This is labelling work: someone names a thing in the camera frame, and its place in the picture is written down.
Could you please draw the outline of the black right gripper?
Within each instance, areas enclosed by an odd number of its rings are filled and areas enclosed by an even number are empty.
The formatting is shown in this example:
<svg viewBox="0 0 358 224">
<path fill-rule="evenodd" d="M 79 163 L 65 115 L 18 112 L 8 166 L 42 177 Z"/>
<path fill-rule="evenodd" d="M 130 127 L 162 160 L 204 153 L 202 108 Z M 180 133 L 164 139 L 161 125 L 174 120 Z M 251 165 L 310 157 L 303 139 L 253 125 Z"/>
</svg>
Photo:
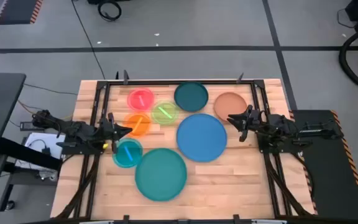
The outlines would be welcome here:
<svg viewBox="0 0 358 224">
<path fill-rule="evenodd" d="M 241 114 L 229 114 L 227 120 L 241 132 L 240 142 L 247 138 L 248 131 L 256 131 L 261 123 L 260 111 L 254 110 L 252 105 L 248 105 Z"/>
</svg>

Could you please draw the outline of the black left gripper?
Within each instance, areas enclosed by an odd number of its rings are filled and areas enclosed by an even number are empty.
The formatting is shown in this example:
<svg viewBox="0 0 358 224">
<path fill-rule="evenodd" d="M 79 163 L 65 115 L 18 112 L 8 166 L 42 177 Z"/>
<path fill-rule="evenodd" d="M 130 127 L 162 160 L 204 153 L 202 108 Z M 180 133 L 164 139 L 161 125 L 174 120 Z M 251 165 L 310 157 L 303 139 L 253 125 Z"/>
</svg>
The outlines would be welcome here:
<svg viewBox="0 0 358 224">
<path fill-rule="evenodd" d="M 117 153 L 117 132 L 115 130 L 114 116 L 112 113 L 108 113 L 106 118 L 101 118 L 99 121 L 99 127 L 102 129 L 105 140 L 111 140 L 112 153 Z M 125 126 L 118 126 L 118 139 L 121 139 L 132 132 L 132 128 Z"/>
</svg>

